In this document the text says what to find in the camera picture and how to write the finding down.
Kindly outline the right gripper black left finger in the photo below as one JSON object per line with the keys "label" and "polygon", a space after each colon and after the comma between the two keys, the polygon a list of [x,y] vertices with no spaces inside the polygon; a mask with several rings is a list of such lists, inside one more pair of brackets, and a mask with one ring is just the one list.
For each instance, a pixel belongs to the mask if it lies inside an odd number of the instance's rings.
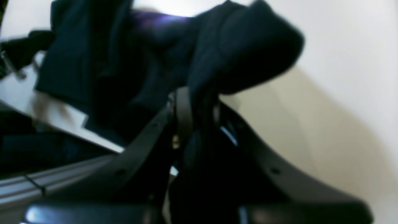
{"label": "right gripper black left finger", "polygon": [[121,154],[83,180],[33,201],[24,224],[165,224],[172,163],[193,132],[188,87],[166,105]]}

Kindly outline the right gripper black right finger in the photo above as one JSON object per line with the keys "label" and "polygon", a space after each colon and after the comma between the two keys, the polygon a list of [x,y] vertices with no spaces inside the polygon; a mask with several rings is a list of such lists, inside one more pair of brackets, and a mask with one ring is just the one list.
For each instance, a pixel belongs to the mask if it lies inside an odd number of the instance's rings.
{"label": "right gripper black right finger", "polygon": [[367,204],[304,173],[221,103],[220,130],[237,154],[241,224],[372,224]]}

